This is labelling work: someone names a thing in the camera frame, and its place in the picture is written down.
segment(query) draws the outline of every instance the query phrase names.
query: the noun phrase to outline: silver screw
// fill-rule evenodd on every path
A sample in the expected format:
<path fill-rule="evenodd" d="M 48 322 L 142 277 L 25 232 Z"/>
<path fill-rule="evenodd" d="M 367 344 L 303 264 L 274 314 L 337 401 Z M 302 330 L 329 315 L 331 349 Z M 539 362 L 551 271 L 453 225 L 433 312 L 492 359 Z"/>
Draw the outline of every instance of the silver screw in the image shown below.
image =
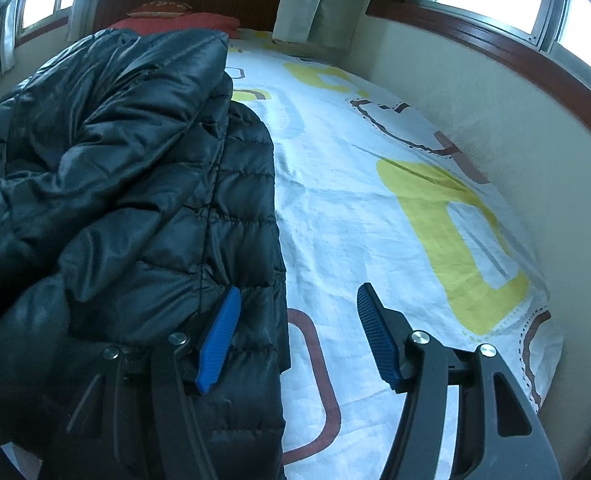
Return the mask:
<path fill-rule="evenodd" d="M 431 341 L 429 334 L 422 332 L 421 330 L 416 330 L 413 334 L 411 334 L 411 339 L 413 339 L 413 341 L 419 345 L 426 345 L 429 341 Z"/>
<path fill-rule="evenodd" d="M 485 343 L 484 345 L 480 346 L 480 353 L 485 357 L 493 357 L 498 353 L 498 351 L 496 350 L 495 346 Z"/>
<path fill-rule="evenodd" d="M 184 343 L 186 343 L 186 334 L 182 332 L 174 332 L 168 336 L 168 342 L 175 346 L 184 345 Z"/>
<path fill-rule="evenodd" d="M 110 346 L 108 348 L 104 348 L 102 352 L 102 357 L 107 361 L 112 361 L 113 359 L 117 359 L 118 355 L 120 355 L 119 348 L 115 346 Z"/>

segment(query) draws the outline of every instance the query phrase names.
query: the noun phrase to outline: ribbed blue pad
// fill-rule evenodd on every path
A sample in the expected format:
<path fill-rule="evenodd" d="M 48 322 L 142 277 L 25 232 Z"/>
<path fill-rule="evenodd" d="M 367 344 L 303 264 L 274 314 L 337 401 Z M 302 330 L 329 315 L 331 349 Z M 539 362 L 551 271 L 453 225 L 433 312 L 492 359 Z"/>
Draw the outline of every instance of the ribbed blue pad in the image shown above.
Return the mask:
<path fill-rule="evenodd" d="M 367 334 L 380 377 L 396 389 L 402 381 L 398 346 L 385 325 L 382 315 L 365 291 L 364 285 L 357 290 L 357 313 Z"/>
<path fill-rule="evenodd" d="M 200 393 L 207 393 L 220 377 L 230 339 L 240 319 L 241 309 L 240 290 L 231 287 L 200 350 L 200 367 L 195 380 Z"/>

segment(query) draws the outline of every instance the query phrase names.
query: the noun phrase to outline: wooden headboard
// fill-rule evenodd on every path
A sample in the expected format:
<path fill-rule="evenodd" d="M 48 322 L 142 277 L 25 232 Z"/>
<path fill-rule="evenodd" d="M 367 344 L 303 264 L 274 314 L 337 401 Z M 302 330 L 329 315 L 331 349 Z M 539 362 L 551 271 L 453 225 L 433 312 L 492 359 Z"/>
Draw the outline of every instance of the wooden headboard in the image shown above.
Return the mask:
<path fill-rule="evenodd" d="M 93 22 L 93 32 L 128 18 L 127 12 L 153 0 L 100 0 Z M 273 30 L 280 0 L 174 0 L 193 7 L 194 12 L 214 12 L 233 16 L 241 27 Z"/>

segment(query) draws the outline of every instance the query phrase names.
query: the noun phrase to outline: bed sheet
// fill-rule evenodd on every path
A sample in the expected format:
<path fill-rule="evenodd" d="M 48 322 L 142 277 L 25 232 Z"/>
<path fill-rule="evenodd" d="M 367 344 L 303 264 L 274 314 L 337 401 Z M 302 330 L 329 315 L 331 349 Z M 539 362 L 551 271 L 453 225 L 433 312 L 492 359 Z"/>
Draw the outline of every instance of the bed sheet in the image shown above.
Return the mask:
<path fill-rule="evenodd" d="M 287 268 L 292 367 L 282 374 L 290 480 L 379 478 L 404 403 L 381 380 L 355 295 L 444 345 L 494 344 L 537 409 L 562 334 L 519 218 L 415 108 L 343 70 L 272 43 L 231 40 L 234 99 L 275 144 L 275 209 Z M 450 387 L 436 478 L 450 476 Z"/>

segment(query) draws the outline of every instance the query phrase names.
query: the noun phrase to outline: black puffer jacket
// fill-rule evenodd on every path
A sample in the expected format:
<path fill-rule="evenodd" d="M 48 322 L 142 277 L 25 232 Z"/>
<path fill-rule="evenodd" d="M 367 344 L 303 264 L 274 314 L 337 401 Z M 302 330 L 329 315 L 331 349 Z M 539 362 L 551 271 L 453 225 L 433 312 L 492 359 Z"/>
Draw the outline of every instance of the black puffer jacket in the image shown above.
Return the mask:
<path fill-rule="evenodd" d="M 37 454 L 102 348 L 154 345 L 233 284 L 200 427 L 221 479 L 283 476 L 273 146 L 226 54 L 221 33 L 104 31 L 0 101 L 0 425 Z"/>

